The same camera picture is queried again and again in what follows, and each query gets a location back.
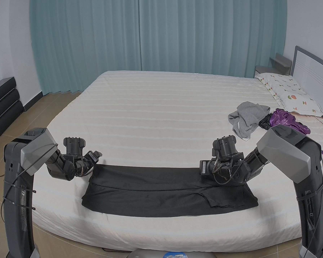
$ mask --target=curtain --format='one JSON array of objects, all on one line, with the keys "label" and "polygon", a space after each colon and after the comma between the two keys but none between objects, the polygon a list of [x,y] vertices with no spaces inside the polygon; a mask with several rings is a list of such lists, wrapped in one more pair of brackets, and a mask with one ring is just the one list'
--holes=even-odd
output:
[{"label": "curtain", "polygon": [[141,70],[138,0],[30,0],[43,94],[83,91],[108,70]]},{"label": "curtain", "polygon": [[283,54],[286,0],[139,0],[142,69],[254,77]]},{"label": "curtain", "polygon": [[283,53],[286,0],[30,0],[43,94],[108,70],[253,77]]}]

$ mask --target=pillow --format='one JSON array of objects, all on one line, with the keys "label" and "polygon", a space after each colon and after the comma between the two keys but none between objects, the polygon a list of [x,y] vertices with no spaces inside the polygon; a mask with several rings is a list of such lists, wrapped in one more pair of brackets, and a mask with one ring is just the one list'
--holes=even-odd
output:
[{"label": "pillow", "polygon": [[317,102],[304,92],[292,76],[262,73],[256,74],[255,77],[266,86],[285,111],[317,117],[323,116]]}]

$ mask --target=white bed sheet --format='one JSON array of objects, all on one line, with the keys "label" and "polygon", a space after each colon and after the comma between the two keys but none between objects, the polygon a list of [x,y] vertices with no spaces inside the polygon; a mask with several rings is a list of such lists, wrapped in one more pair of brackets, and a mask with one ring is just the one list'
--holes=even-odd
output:
[{"label": "white bed sheet", "polygon": [[[199,167],[211,158],[216,137],[232,134],[229,113],[243,101],[278,104],[257,79],[189,73],[108,71],[49,124],[61,152],[64,137],[86,140],[85,153],[100,163],[124,166]],[[323,148],[323,123],[297,116]],[[247,155],[266,131],[249,141]],[[142,218],[93,212],[81,205],[88,177],[67,182],[35,174],[33,221],[44,229],[89,245],[121,250],[240,252],[301,236],[293,183],[275,166],[248,182],[259,206],[219,215]]]}]

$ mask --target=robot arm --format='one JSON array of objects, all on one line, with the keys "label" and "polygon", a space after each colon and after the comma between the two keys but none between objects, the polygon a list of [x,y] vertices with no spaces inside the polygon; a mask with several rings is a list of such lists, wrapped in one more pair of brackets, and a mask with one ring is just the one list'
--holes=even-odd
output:
[{"label": "robot arm", "polygon": [[62,155],[47,128],[34,128],[4,148],[4,217],[9,253],[12,258],[39,258],[32,232],[32,194],[34,174],[45,163],[54,178],[70,181],[82,177],[102,156],[89,151],[83,156],[85,140],[65,138],[67,154]]},{"label": "robot arm", "polygon": [[200,161],[201,175],[220,185],[246,183],[271,162],[293,181],[301,230],[300,257],[323,257],[323,173],[321,146],[306,135],[284,125],[270,128],[245,158],[232,135],[213,142],[209,161]]}]

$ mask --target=gray towel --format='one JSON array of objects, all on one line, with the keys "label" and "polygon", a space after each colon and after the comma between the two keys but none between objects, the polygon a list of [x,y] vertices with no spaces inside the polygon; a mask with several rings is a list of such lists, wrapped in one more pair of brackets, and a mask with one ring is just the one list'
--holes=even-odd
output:
[{"label": "gray towel", "polygon": [[237,111],[228,115],[233,131],[243,140],[248,140],[256,130],[258,123],[269,114],[270,107],[245,101],[237,107]]}]

